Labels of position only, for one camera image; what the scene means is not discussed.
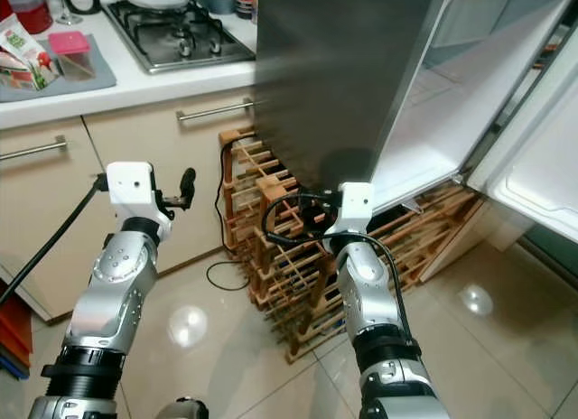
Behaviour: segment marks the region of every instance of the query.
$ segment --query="beige cabinet door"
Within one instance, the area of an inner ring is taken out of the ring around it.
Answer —
[[[219,184],[219,133],[250,126],[244,108],[179,124],[176,113],[193,114],[243,102],[248,89],[131,107],[85,116],[97,152],[105,164],[146,161],[153,165],[156,186],[164,195],[180,194],[187,167],[197,172],[195,196],[188,211],[176,210],[172,234],[159,248],[163,271],[220,246],[213,202]]]
[[[101,167],[80,118],[0,131],[0,154],[55,144],[65,147],[0,161],[0,277],[12,276],[50,238],[89,190]],[[97,194],[36,266],[18,293],[45,320],[73,309],[86,288],[114,213]]]

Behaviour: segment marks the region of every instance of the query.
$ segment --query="kitchen counter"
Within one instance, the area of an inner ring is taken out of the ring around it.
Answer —
[[[233,36],[252,51],[256,50],[256,25],[234,14],[216,17]],[[34,37],[43,40],[49,33],[67,30],[93,34],[102,56],[115,73],[117,84],[74,94],[0,103],[0,129],[241,88],[255,81],[253,61],[148,74],[104,13],[86,15],[83,19],[82,23],[70,27],[54,23],[49,30]]]

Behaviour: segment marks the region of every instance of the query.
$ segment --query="black cable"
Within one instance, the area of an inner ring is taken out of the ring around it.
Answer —
[[[255,135],[244,135],[244,136],[240,136],[236,139],[233,139],[232,141],[228,141],[226,144],[224,144],[221,149],[220,149],[220,178],[219,178],[219,186],[217,186],[217,196],[215,197],[215,203],[214,203],[214,207],[215,207],[215,211],[217,211],[217,215],[219,216],[219,227],[220,227],[220,243],[223,247],[225,247],[229,253],[235,255],[235,251],[233,249],[231,249],[229,246],[227,246],[227,244],[225,243],[225,229],[224,229],[224,223],[225,220],[223,219],[223,215],[220,213],[220,209],[219,209],[219,198],[220,198],[220,190],[223,187],[223,181],[225,179],[225,150],[227,150],[228,148],[230,148],[236,141],[240,141],[242,139],[248,139],[249,137],[255,137]],[[240,286],[239,288],[227,288],[226,286],[222,286],[217,284],[216,282],[214,282],[210,276],[209,276],[209,272],[210,269],[213,268],[216,265],[222,265],[222,264],[241,264],[244,263],[245,261],[221,261],[218,263],[215,263],[213,265],[210,265],[209,268],[207,268],[207,271],[205,272],[205,277],[207,278],[207,280],[209,281],[209,283],[211,285],[213,285],[216,288],[219,288],[220,290],[223,291],[239,291],[242,290],[243,288],[245,288],[247,285],[249,285],[249,281],[247,280],[247,282],[245,284],[243,284],[243,286]]]
[[[205,272],[205,276],[207,277],[207,280],[209,281],[209,284],[213,285],[216,288],[219,288],[220,290],[224,290],[224,291],[240,291],[242,289],[244,289],[247,285],[249,285],[249,281],[247,279],[247,281],[242,284],[241,286],[238,286],[237,288],[228,288],[227,286],[222,286],[217,284],[215,281],[213,281],[210,276],[209,276],[209,272],[210,269],[217,266],[217,265],[223,265],[223,264],[239,264],[242,263],[243,261],[220,261],[218,263],[215,264],[211,264],[209,265],[209,268],[207,269],[207,271]]]
[[[383,254],[386,256],[387,265],[389,265],[391,269],[391,274],[394,280],[394,289],[396,291],[396,298],[397,298],[397,306],[399,308],[399,318],[401,323],[404,327],[404,332],[409,340],[412,339],[412,333],[409,329],[409,322],[407,320],[407,313],[406,307],[404,305],[404,299],[401,293],[401,283],[399,281],[399,273],[397,272],[396,260],[394,259],[393,255],[389,251],[389,249],[381,243],[379,240],[369,236],[368,234],[363,234],[360,232],[349,232],[349,231],[341,231],[335,232],[331,234],[322,234],[319,236],[314,237],[304,237],[304,238],[288,238],[284,236],[280,236],[274,232],[267,230],[266,228],[266,220],[269,216],[269,213],[281,202],[284,200],[298,200],[299,198],[306,198],[310,200],[329,200],[330,197],[326,195],[315,195],[312,193],[296,193],[290,195],[284,195],[281,198],[274,200],[265,210],[263,218],[261,218],[261,229],[265,234],[266,239],[269,241],[276,243],[278,245],[286,245],[286,246],[298,246],[302,245],[303,243],[311,242],[311,241],[319,241],[325,238],[336,238],[336,237],[354,237],[358,238],[361,241],[369,242],[375,246],[377,246]]]
[[[28,263],[18,272],[18,275],[8,284],[8,287],[3,292],[2,296],[0,296],[0,306],[2,306],[6,300],[14,293],[18,285],[26,278],[26,276],[36,267],[38,263],[44,258],[44,256],[48,253],[49,250],[56,244],[56,242],[64,235],[66,230],[72,225],[74,220],[79,216],[79,214],[84,210],[84,208],[89,204],[90,200],[94,196],[94,194],[99,190],[106,189],[106,181],[107,177],[104,173],[98,175],[97,179],[92,184],[89,192],[86,196],[80,201],[79,205],[77,205],[76,209],[74,209],[71,214],[64,220],[61,227],[56,230],[56,232],[50,237],[50,239],[40,248],[38,252],[32,257]]]

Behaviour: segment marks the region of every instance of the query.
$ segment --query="cabinet handle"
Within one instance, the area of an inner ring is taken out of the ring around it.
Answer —
[[[55,137],[56,142],[54,144],[40,145],[33,148],[27,148],[25,150],[14,151],[13,153],[1,154],[0,162],[3,160],[15,159],[16,157],[24,157],[29,154],[41,153],[42,151],[55,150],[57,148],[66,148],[67,142],[63,135],[58,135]]]
[[[240,103],[238,105],[220,107],[218,109],[212,109],[212,110],[205,110],[203,112],[197,112],[196,114],[190,114],[190,115],[184,115],[183,112],[181,110],[179,110],[179,111],[177,111],[176,115],[177,115],[177,120],[181,123],[182,121],[187,121],[189,119],[194,119],[194,118],[200,118],[201,116],[220,114],[222,112],[229,112],[229,110],[237,110],[237,109],[244,108],[248,112],[249,108],[254,106],[254,105],[255,105],[255,102],[253,100],[251,100],[250,98],[243,98],[243,103]]]

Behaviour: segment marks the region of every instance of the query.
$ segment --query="gas stove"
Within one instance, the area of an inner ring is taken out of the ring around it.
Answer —
[[[195,0],[170,10],[119,1],[105,5],[104,11],[149,73],[255,59],[221,20],[212,18]]]

